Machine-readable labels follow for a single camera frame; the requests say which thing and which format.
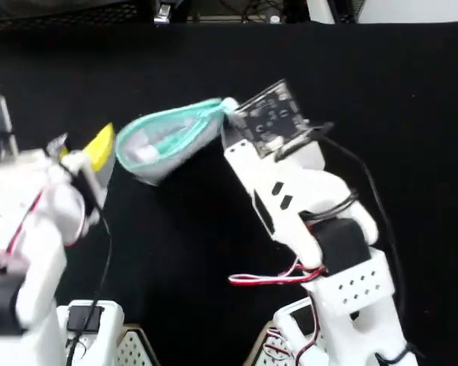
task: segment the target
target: wire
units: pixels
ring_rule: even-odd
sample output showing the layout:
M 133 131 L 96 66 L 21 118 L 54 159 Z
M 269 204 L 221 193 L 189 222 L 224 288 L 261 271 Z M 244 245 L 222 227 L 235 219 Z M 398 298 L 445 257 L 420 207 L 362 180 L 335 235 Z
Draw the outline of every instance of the wire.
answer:
M 306 271 L 302 265 L 298 263 L 298 258 L 295 259 L 292 266 L 287 271 L 284 271 L 278 276 L 260 276 L 257 274 L 241 273 L 229 276 L 228 280 L 231 284 L 237 286 L 254 286 L 261 284 L 301 284 L 303 282 L 313 281 L 325 272 L 325 268 L 317 268 L 300 276 L 291 276 L 296 269 Z
M 368 179 L 369 186 L 372 189 L 373 197 L 375 198 L 376 206 L 379 209 L 380 215 L 382 216 L 383 223 L 385 224 L 385 232 L 387 235 L 387 240 L 389 242 L 390 250 L 392 252 L 392 258 L 395 266 L 395 275 L 397 276 L 397 308 L 398 308 L 398 318 L 401 322 L 404 319 L 405 315 L 405 278 L 404 272 L 402 269 L 402 264 L 400 262 L 400 258 L 398 256 L 397 244 L 395 240 L 395 234 L 392 227 L 392 223 L 387 215 L 385 208 L 383 206 L 382 200 L 379 196 L 378 190 L 376 188 L 375 180 L 373 179 L 371 171 L 368 169 L 366 163 L 355 153 L 349 151 L 347 148 L 341 146 L 336 141 L 333 141 L 329 137 L 322 135 L 320 138 L 328 143 L 329 145 L 333 146 L 336 149 L 339 149 L 344 155 L 348 156 L 355 162 L 361 165 L 361 168 L 365 172 L 365 175 Z
M 314 298 L 312 297 L 312 294 L 309 292 L 308 296 L 311 298 L 311 309 L 312 309 L 312 317 L 314 318 L 314 333 L 312 333 L 312 338 L 309 341 L 307 345 L 304 347 L 300 348 L 300 351 L 297 352 L 297 355 L 295 355 L 295 366 L 298 366 L 300 364 L 300 359 L 312 347 L 316 341 L 318 340 L 319 336 L 319 331 L 321 330 L 321 326 L 319 324 L 319 316 L 318 312 L 315 309 L 315 304 L 314 304 Z
M 267 348 L 269 348 L 269 349 L 271 349 L 273 351 L 276 351 L 278 353 L 281 353 L 283 355 L 283 357 L 275 357 L 275 355 L 272 355 L 271 353 L 268 352 Z M 288 352 L 284 348 L 280 348 L 277 345 L 263 345 L 261 350 L 264 352 L 265 355 L 267 355 L 268 357 L 271 357 L 271 359 L 273 359 L 275 361 L 284 361 L 284 360 L 289 359 L 290 356 L 291 356 L 290 352 Z
M 328 220 L 340 214 L 341 212 L 347 210 L 351 207 L 352 204 L 358 199 L 358 193 L 356 190 L 352 190 L 351 194 L 346 197 L 344 201 L 336 206 L 330 208 L 329 210 L 322 211 L 320 213 L 311 213 L 308 211 L 303 211 L 300 213 L 301 218 L 304 221 L 318 221 L 318 220 Z
M 224 6 L 228 11 L 234 13 L 235 15 L 242 16 L 241 11 L 237 10 L 232 5 L 229 5 L 225 0 L 219 0 L 222 6 Z
M 72 182 L 75 182 L 78 178 L 60 161 L 56 161 L 56 163 L 70 176 Z M 78 330 L 75 334 L 75 337 L 72 340 L 71 347 L 68 352 L 68 358 L 66 359 L 66 366 L 71 366 L 73 364 L 73 356 L 75 354 L 76 345 L 79 343 L 79 339 L 83 335 L 86 330 L 86 327 L 90 323 L 90 319 L 93 316 L 95 308 L 97 307 L 98 301 L 100 300 L 100 293 L 105 286 L 105 280 L 107 278 L 108 269 L 110 267 L 111 257 L 112 257 L 112 234 L 110 231 L 110 227 L 108 226 L 107 219 L 105 218 L 105 214 L 103 209 L 98 204 L 97 200 L 94 197 L 89 197 L 90 201 L 93 204 L 93 207 L 98 211 L 98 215 L 100 216 L 100 220 L 102 220 L 105 228 L 105 232 L 108 235 L 108 254 L 104 264 L 104 270 L 102 272 L 102 277 L 100 278 L 100 282 L 98 283 L 97 291 L 93 297 L 92 304 L 90 305 L 89 315 L 86 317 L 86 321 L 83 324 L 83 328 Z

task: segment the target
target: black fabric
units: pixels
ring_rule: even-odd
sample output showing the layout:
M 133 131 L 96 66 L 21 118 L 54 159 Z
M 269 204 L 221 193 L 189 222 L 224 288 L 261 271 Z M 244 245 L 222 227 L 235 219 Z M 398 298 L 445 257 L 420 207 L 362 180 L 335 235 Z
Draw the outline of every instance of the black fabric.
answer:
M 0 93 L 21 148 L 66 130 L 81 146 L 107 122 L 119 129 L 214 96 L 243 101 L 280 78 L 375 175 L 405 268 L 408 340 L 423 364 L 458 364 L 458 24 L 0 33 Z M 324 154 L 382 229 L 360 168 Z M 104 297 L 143 325 L 163 364 L 241 364 L 273 312 L 304 296 L 227 284 L 242 271 L 279 273 L 292 255 L 269 241 L 219 142 L 159 188 L 117 165 L 106 215 Z M 100 227 L 68 250 L 61 303 L 92 297 L 106 252 Z

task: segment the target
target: yellow object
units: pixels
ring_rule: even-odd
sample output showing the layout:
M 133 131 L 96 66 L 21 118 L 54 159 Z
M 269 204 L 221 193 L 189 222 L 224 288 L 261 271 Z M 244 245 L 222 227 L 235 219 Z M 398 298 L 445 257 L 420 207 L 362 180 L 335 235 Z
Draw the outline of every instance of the yellow object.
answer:
M 114 135 L 114 126 L 108 124 L 83 149 L 83 152 L 92 160 L 92 168 L 95 172 L 103 168 L 104 164 L 108 161 L 108 157 L 112 154 Z

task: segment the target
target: red and white wire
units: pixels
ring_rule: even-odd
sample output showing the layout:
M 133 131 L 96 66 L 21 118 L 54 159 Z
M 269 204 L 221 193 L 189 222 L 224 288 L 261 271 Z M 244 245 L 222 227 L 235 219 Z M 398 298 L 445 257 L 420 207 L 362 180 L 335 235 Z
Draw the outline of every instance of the red and white wire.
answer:
M 269 353 L 268 351 L 269 349 L 272 349 L 275 352 L 281 353 L 282 357 L 276 357 L 276 355 L 272 355 L 271 353 Z M 288 360 L 292 356 L 289 351 L 287 351 L 284 348 L 280 348 L 277 345 L 263 345 L 261 350 L 263 351 L 265 355 L 267 355 L 268 357 L 270 357 L 271 359 L 275 361 Z
M 260 284 L 300 284 L 302 282 L 309 282 L 319 277 L 324 268 L 318 268 L 309 273 L 300 276 L 291 276 L 290 274 L 298 267 L 294 265 L 288 270 L 278 276 L 259 276 L 256 274 L 233 274 L 229 276 L 229 282 L 237 286 L 254 286 Z
M 312 333 L 312 338 L 307 343 L 307 345 L 300 348 L 300 350 L 295 355 L 295 366 L 298 366 L 298 364 L 300 364 L 300 359 L 302 358 L 304 353 L 306 353 L 306 351 L 309 350 L 310 347 L 315 345 L 316 341 L 318 340 L 319 331 L 321 330 L 321 326 L 319 324 L 318 312 L 315 309 L 315 305 L 314 305 L 314 298 L 312 297 L 311 293 L 309 293 L 308 296 L 311 298 L 312 317 L 314 318 L 314 333 Z

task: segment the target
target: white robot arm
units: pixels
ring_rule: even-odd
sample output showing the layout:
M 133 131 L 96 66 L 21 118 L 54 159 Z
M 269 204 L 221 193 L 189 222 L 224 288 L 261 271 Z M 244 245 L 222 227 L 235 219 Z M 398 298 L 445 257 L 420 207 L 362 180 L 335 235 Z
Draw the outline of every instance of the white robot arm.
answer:
M 288 350 L 302 366 L 373 366 L 375 353 L 397 358 L 407 342 L 385 254 L 371 247 L 377 225 L 343 179 L 323 170 L 318 142 L 308 138 L 319 127 L 303 119 L 284 82 L 242 104 L 229 121 L 224 156 L 268 234 L 303 268 L 327 271 L 302 284 L 309 298 L 274 316 Z M 314 334 L 304 334 L 292 317 L 309 305 Z M 312 337 L 315 345 L 307 350 Z M 417 361 L 409 352 L 396 364 Z
M 2 97 L 0 129 L 11 131 Z M 99 140 L 111 132 L 111 126 L 106 127 Z M 97 207 L 105 202 L 114 161 L 106 159 L 108 143 L 105 151 L 94 146 L 99 140 L 83 151 L 58 150 L 60 166 L 44 150 L 19 153 L 11 135 L 0 139 L 0 364 L 66 363 L 69 308 L 56 313 L 54 294 L 66 267 L 64 246 L 98 222 L 91 200 Z M 120 307 L 103 304 L 102 325 L 115 319 L 110 327 L 118 331 L 123 322 Z M 95 364 L 110 366 L 113 354 L 106 353 L 97 354 Z

